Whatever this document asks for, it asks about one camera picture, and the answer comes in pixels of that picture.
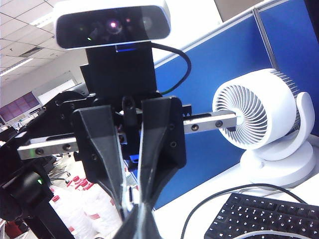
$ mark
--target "ceiling tile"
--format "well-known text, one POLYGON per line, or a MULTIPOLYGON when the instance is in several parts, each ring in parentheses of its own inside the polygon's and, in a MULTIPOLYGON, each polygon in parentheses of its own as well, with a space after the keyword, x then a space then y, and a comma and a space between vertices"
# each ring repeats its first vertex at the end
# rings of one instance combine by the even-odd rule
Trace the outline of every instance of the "ceiling tile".
POLYGON ((35 70, 36 68, 37 68, 37 66, 34 66, 34 67, 18 67, 16 69, 14 69, 13 71, 5 74, 4 76, 26 74, 26 73, 29 73, 29 72, 35 70))
POLYGON ((54 24, 53 24, 53 22, 50 22, 48 25, 43 26, 41 29, 49 31, 49 32, 54 34, 54 24))
POLYGON ((1 6, 0 12, 17 17, 41 3, 43 0, 12 0, 1 6))
POLYGON ((0 1, 0 2, 1 2, 1 6, 7 4, 7 3, 10 2, 10 1, 12 1, 12 0, 1 0, 1 1, 0 1))
POLYGON ((6 48, 2 49, 0 52, 2 55, 19 56, 19 55, 23 54, 24 52, 31 50, 34 47, 35 47, 34 45, 15 42, 15 43, 7 46, 6 48))
POLYGON ((5 39, 0 39, 0 49, 4 49, 5 47, 9 46, 10 44, 13 44, 13 42, 5 40, 5 39))
POLYGON ((26 23, 13 19, 0 26, 1 37, 5 38, 9 34, 17 31, 18 29, 26 26, 26 23))
POLYGON ((45 59, 55 59, 60 55, 63 55, 65 52, 64 51, 56 51, 56 50, 51 50, 51 49, 42 49, 35 54, 31 55, 31 58, 45 58, 45 59))
POLYGON ((24 64, 22 67, 31 67, 31 66, 43 66, 52 61, 51 59, 36 59, 34 58, 32 61, 24 64))
POLYGON ((21 38, 23 38, 25 35, 30 34, 32 31, 37 30, 38 28, 31 25, 26 25, 23 28, 19 29, 18 31, 15 31, 11 33, 10 35, 4 37, 6 40, 11 41, 19 41, 21 38))
POLYGON ((51 38, 47 41, 45 41, 44 43, 39 45, 40 47, 44 47, 44 48, 49 48, 49 49, 54 49, 54 50, 59 50, 59 51, 67 51, 66 49, 61 48, 55 41, 54 38, 51 38))
POLYGON ((53 37, 52 33, 49 33, 36 27, 34 31, 30 32, 28 35, 21 38, 19 42, 39 45, 45 42, 46 40, 50 39, 51 37, 53 37))
POLYGON ((37 20, 38 18, 40 18, 40 17, 42 17, 42 16, 44 16, 52 11, 53 11, 53 7, 51 7, 51 5, 49 5, 46 2, 43 2, 39 6, 36 6, 35 8, 18 16, 17 19, 24 21, 24 22, 27 22, 27 23, 31 23, 31 22, 37 20))
POLYGON ((1 56, 1 67, 10 67, 15 63, 25 59, 24 57, 1 56))
POLYGON ((0 13, 0 23, 1 23, 1 25, 5 24, 6 22, 8 22, 8 21, 10 21, 12 19, 13 19, 12 17, 0 13))

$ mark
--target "desk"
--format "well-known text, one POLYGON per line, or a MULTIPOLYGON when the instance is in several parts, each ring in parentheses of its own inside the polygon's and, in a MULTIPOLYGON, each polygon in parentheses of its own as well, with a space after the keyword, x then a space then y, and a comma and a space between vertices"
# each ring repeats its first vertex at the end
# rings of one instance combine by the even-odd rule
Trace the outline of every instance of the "desk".
MULTIPOLYGON (((319 206, 319 192, 309 191, 314 185, 317 187, 319 184, 319 138, 311 135, 309 141, 314 146, 314 153, 317 155, 317 165, 312 173, 312 177, 292 189, 292 192, 300 196, 307 203, 319 206)), ((240 166, 237 164, 159 208, 154 212, 154 215, 161 236, 163 239, 179 239, 188 214, 199 202, 224 189, 250 183, 251 182, 242 175, 240 166)), ((245 192, 245 194, 261 197, 271 193, 273 192, 264 189, 252 189, 245 192)), ((228 197, 229 194, 217 197, 200 207, 191 217, 184 238, 203 239, 206 230, 228 197)), ((296 202, 284 193, 270 195, 269 197, 296 202)))

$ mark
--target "white fan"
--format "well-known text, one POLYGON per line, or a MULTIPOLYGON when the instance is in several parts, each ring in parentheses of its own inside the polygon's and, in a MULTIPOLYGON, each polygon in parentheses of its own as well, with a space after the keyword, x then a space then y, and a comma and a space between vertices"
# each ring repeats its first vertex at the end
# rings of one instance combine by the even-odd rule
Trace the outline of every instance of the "white fan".
POLYGON ((240 160, 243 174, 254 183, 295 186, 316 164, 306 139, 315 123, 307 92, 275 69, 251 72, 225 82, 216 91, 213 111, 231 110, 236 130, 220 129, 233 145, 246 149, 240 160))

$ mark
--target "bolt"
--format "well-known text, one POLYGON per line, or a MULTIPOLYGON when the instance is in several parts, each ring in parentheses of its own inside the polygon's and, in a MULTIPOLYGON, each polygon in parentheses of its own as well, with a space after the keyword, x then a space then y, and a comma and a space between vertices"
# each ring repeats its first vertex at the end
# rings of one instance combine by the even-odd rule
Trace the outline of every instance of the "bolt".
POLYGON ((192 130, 192 131, 198 131, 198 129, 199 129, 199 126, 198 126, 197 124, 193 124, 193 125, 191 126, 191 130, 192 130))
POLYGON ((175 125, 174 125, 173 123, 170 123, 170 124, 169 124, 169 129, 170 129, 170 130, 175 129, 175 125))
POLYGON ((62 146, 63 150, 65 151, 69 151, 71 149, 71 145, 69 145, 68 143, 66 143, 65 145, 62 146))
POLYGON ((37 154, 37 155, 42 155, 42 154, 44 154, 44 151, 43 151, 42 148, 36 148, 36 149, 35 149, 35 154, 37 154))
POLYGON ((172 148, 175 148, 177 146, 177 143, 175 141, 172 141, 170 144, 169 144, 172 148))
POLYGON ((223 121, 221 121, 221 120, 216 121, 215 126, 216 126, 217 128, 222 127, 222 126, 223 126, 223 121))
POLYGON ((91 157, 92 157, 92 159, 93 159, 94 161, 98 159, 98 157, 96 156, 96 154, 92 154, 91 157))

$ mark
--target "camera lens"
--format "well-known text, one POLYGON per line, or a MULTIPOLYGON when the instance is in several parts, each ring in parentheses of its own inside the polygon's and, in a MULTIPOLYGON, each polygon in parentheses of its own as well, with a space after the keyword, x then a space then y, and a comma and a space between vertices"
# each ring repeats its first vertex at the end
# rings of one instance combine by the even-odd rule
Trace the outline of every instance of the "camera lens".
POLYGON ((121 23, 115 19, 106 22, 106 30, 113 35, 120 33, 122 29, 121 23))
POLYGON ((150 30, 151 27, 153 26, 152 19, 148 16, 143 16, 142 21, 141 21, 141 25, 146 31, 150 30))

